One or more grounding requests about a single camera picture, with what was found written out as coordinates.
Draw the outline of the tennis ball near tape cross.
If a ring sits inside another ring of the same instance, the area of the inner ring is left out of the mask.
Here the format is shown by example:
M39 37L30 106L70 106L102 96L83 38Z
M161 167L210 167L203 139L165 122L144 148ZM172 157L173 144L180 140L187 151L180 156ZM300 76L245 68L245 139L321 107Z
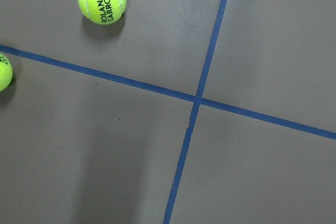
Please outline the tennis ball near tape cross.
M13 78L12 65L3 54L1 54L0 78L0 90L3 91L9 86Z

